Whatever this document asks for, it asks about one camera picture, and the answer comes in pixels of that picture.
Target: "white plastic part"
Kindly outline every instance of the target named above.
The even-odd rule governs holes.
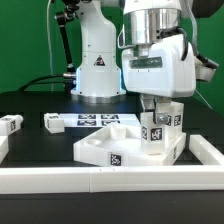
[[[0,119],[0,136],[8,136],[21,128],[23,117],[20,115],[6,115]]]
[[[0,194],[89,192],[89,168],[1,169]]]
[[[8,137],[0,136],[0,163],[9,152]]]
[[[153,44],[148,58],[162,58],[161,68],[132,69],[130,61],[134,57],[133,49],[122,53],[123,74],[129,91],[166,97],[187,97],[196,87],[195,64],[192,47],[189,44],[188,56],[184,61],[183,36],[164,38],[161,43]]]
[[[148,155],[165,151],[165,125],[155,124],[153,113],[141,113],[141,148]]]
[[[191,135],[189,148],[203,165],[224,166],[224,155],[201,135]]]
[[[169,121],[165,126],[165,141],[170,144],[182,134],[184,104],[171,102]]]
[[[71,93],[87,98],[124,95],[121,70],[116,64],[116,29],[101,11],[101,1],[80,2],[77,15],[82,30],[82,64],[77,87]]]
[[[91,168],[90,192],[224,189],[221,166]]]
[[[3,168],[0,172],[0,194],[170,190],[224,190],[224,168]]]
[[[44,125],[51,134],[62,133],[65,131],[64,120],[57,113],[44,114]]]
[[[181,10],[179,0],[126,0],[124,14],[147,9],[178,9]]]
[[[185,147],[186,134],[163,148],[163,154],[147,155],[141,149],[141,127],[111,125],[74,144],[74,160],[98,166],[172,165]]]

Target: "black table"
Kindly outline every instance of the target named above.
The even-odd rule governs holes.
[[[224,118],[193,98],[185,104],[184,131],[201,134],[224,151]],[[0,115],[21,114],[20,131],[9,137],[10,152],[4,167],[90,166],[73,161],[74,142],[95,128],[66,128],[51,135],[44,128],[45,113],[141,112],[138,95],[108,105],[71,101],[56,92],[8,92],[0,94]],[[185,151],[176,164],[198,164]],[[1,223],[223,223],[224,191],[112,192],[82,194],[0,195]]]

